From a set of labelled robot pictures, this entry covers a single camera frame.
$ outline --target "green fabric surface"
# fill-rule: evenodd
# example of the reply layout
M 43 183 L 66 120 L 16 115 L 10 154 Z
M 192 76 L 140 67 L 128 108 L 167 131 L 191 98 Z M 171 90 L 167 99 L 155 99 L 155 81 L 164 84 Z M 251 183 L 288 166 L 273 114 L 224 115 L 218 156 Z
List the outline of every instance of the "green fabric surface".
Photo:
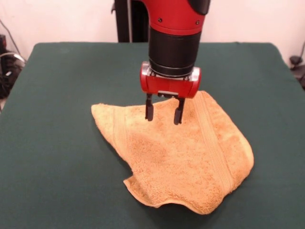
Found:
M 145 60 L 146 43 L 35 46 L 0 115 L 0 228 L 304 229 L 305 93 L 279 51 L 200 45 L 200 89 L 254 152 L 250 176 L 208 216 L 135 200 L 123 184 L 130 168 L 94 123 L 92 104 L 144 104 Z

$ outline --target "green tablecloth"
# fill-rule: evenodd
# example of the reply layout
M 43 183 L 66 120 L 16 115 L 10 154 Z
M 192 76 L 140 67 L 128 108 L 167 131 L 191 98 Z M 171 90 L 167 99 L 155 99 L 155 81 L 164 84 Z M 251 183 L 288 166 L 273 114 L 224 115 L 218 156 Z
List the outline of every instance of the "green tablecloth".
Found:
M 253 148 L 248 179 L 209 216 L 132 197 L 91 105 L 144 104 L 147 59 L 145 43 L 35 46 L 0 115 L 0 228 L 304 229 L 305 93 L 271 44 L 205 43 L 197 58 L 201 90 Z

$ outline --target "black cable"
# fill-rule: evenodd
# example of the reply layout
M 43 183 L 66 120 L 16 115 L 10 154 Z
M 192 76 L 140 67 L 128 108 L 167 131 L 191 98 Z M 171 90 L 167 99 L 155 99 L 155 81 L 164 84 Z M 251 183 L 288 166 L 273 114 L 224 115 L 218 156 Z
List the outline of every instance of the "black cable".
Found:
M 303 54 L 304 54 L 304 49 L 305 49 L 305 41 L 304 41 L 304 43 L 303 43 L 303 48 L 302 48 L 302 52 L 301 52 L 300 57 L 302 57 L 302 56 L 303 56 Z
M 19 49 L 18 49 L 18 47 L 17 47 L 17 45 L 16 45 L 16 43 L 15 43 L 15 41 L 14 41 L 14 39 L 13 39 L 13 37 L 12 37 L 12 35 L 11 35 L 11 33 L 10 33 L 10 30 L 5 26 L 5 24 L 2 22 L 2 20 L 0 19 L 0 23 L 1 23 L 1 25 L 5 28 L 5 30 L 8 32 L 8 34 L 9 34 L 9 36 L 10 36 L 10 39 L 11 39 L 11 41 L 13 42 L 13 44 L 14 44 L 14 46 L 15 46 L 15 48 L 16 48 L 16 50 L 17 50 L 17 52 L 18 52 L 18 54 L 20 55 L 20 51 L 19 51 Z

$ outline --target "cable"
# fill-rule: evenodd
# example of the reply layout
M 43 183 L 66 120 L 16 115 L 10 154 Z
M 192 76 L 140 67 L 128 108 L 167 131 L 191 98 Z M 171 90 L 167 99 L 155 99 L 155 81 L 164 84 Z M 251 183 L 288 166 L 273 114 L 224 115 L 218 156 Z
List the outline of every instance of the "cable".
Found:
M 304 54 L 304 49 L 305 49 L 305 41 L 304 41 L 304 43 L 303 43 L 303 48 L 302 48 L 302 52 L 301 52 L 300 57 L 302 57 L 302 56 L 303 56 L 303 54 Z
M 26 63 L 26 60 L 20 54 L 18 54 L 16 52 L 5 52 L 0 55 L 0 58 L 2 58 L 3 56 L 7 56 L 7 55 L 13 55 L 18 60 L 21 60 L 23 63 Z
M 13 44 L 14 44 L 14 46 L 15 46 L 15 48 L 16 48 L 16 50 L 17 50 L 17 52 L 20 54 L 20 51 L 19 51 L 19 49 L 18 49 L 18 47 L 17 47 L 17 45 L 16 45 L 16 43 L 15 43 L 15 41 L 14 41 L 14 39 L 13 39 L 13 37 L 12 37 L 12 35 L 11 35 L 11 33 L 10 33 L 10 30 L 5 26 L 5 24 L 2 22 L 2 20 L 0 19 L 0 23 L 1 23 L 1 25 L 5 28 L 5 30 L 8 32 L 8 34 L 9 34 L 9 36 L 10 36 L 10 39 L 11 39 L 11 41 L 13 42 Z

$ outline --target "crumpled towel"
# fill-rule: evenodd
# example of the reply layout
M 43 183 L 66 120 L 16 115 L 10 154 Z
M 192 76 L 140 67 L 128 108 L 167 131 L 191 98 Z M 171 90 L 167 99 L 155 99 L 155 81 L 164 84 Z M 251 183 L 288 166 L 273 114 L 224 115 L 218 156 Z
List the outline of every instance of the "crumpled towel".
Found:
M 91 112 L 104 138 L 132 169 L 124 180 L 141 203 L 181 204 L 209 214 L 250 174 L 254 156 L 246 138 L 204 91 L 186 99 L 183 123 L 173 124 L 178 100 L 145 106 L 95 104 Z

